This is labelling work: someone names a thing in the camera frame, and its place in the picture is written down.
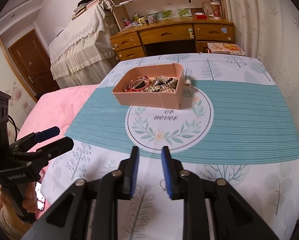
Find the person's left hand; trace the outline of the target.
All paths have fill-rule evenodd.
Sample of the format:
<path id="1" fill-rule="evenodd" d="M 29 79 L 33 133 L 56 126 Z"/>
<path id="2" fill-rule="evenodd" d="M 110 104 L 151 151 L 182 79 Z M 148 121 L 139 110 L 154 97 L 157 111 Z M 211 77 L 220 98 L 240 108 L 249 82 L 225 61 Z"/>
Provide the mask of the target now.
<path id="1" fill-rule="evenodd" d="M 25 197 L 22 202 L 22 206 L 28 211 L 28 213 L 35 213 L 37 211 L 37 197 L 35 186 L 35 182 L 28 183 L 26 186 Z M 12 207 L 11 194 L 2 186 L 0 186 L 0 201 L 8 211 L 15 213 L 15 210 Z"/>

